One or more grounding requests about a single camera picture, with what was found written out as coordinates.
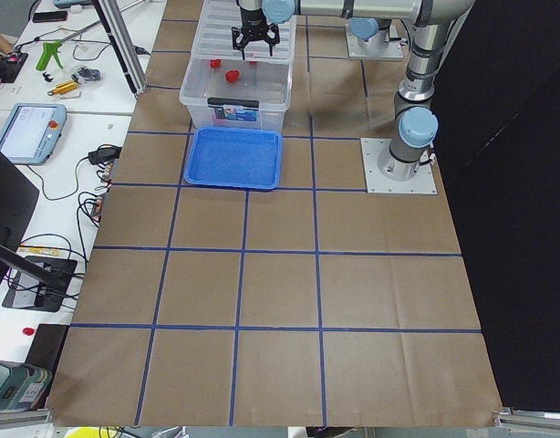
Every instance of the blue plastic tray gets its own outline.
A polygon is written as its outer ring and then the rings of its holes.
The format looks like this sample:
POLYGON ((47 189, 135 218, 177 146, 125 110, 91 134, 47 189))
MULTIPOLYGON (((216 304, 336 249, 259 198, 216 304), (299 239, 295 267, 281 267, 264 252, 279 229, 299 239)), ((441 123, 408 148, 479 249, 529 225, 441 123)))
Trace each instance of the blue plastic tray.
POLYGON ((282 136, 205 126, 195 132, 184 177, 191 184, 271 190, 280 183, 282 136))

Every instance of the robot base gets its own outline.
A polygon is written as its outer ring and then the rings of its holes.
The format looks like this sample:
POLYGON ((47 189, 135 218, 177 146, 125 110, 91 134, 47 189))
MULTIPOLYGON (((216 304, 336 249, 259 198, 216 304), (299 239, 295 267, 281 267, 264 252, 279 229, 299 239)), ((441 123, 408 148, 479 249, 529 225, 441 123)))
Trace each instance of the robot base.
MULTIPOLYGON (((381 34, 375 35, 367 43, 359 40, 356 36, 349 32, 348 26, 345 28, 347 35, 347 49, 350 59, 376 59, 380 61, 401 61, 404 54, 401 51, 401 43, 399 41, 378 42, 373 38, 379 37, 381 34)), ((398 30, 394 25, 389 27, 389 37, 397 38, 398 30)))
MULTIPOLYGON (((378 156, 389 147, 390 142, 391 139, 361 139, 368 193, 437 194, 432 169, 429 165, 420 166, 416 175, 404 182, 393 181, 381 172, 378 167, 378 156)), ((427 152, 422 155, 422 160, 428 160, 427 152)))

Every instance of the power adapter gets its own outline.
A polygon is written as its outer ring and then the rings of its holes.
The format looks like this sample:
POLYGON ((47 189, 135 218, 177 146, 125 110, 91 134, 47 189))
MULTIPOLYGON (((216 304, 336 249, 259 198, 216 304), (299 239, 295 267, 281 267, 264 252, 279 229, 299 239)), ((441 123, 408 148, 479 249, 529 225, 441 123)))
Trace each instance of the power adapter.
POLYGON ((95 151, 88 153, 88 160, 91 164, 103 164, 110 160, 117 160, 122 152, 120 146, 108 146, 106 148, 97 148, 95 151))

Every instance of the light blue circle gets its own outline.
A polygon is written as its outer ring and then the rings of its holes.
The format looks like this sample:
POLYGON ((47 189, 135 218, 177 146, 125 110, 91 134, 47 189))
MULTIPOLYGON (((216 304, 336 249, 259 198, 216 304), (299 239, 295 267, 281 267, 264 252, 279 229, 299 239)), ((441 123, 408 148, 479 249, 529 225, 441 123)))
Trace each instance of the light blue circle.
POLYGON ((412 148, 428 146, 438 131, 438 119, 429 110, 415 107, 407 110, 399 121, 399 136, 412 148))
POLYGON ((378 21, 375 18, 351 18, 349 31, 357 38, 367 41, 378 33, 378 21))
POLYGON ((295 14, 295 0, 264 0, 262 10, 271 23, 281 25, 295 14))

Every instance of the red object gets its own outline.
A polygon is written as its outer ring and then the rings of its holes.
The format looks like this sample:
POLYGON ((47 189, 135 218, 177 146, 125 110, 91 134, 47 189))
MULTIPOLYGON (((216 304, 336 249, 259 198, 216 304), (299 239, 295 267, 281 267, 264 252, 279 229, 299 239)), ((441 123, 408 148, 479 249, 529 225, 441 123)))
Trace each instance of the red object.
POLYGON ((228 70, 225 73, 225 80, 227 80, 228 82, 234 83, 239 78, 240 78, 240 72, 238 70, 228 70))

